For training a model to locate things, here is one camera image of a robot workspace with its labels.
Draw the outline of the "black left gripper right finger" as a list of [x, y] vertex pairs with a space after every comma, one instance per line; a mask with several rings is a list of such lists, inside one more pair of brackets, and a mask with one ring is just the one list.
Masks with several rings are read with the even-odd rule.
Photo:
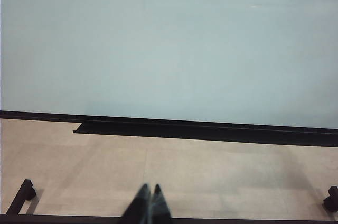
[[151, 222], [154, 224], [173, 223], [170, 209], [166, 203], [159, 184], [155, 185], [155, 190], [151, 200]]

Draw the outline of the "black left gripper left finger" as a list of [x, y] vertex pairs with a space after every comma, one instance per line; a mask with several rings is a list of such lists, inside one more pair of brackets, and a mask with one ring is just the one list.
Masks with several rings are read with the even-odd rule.
[[148, 223], [151, 191], [143, 184], [123, 214], [123, 223]]

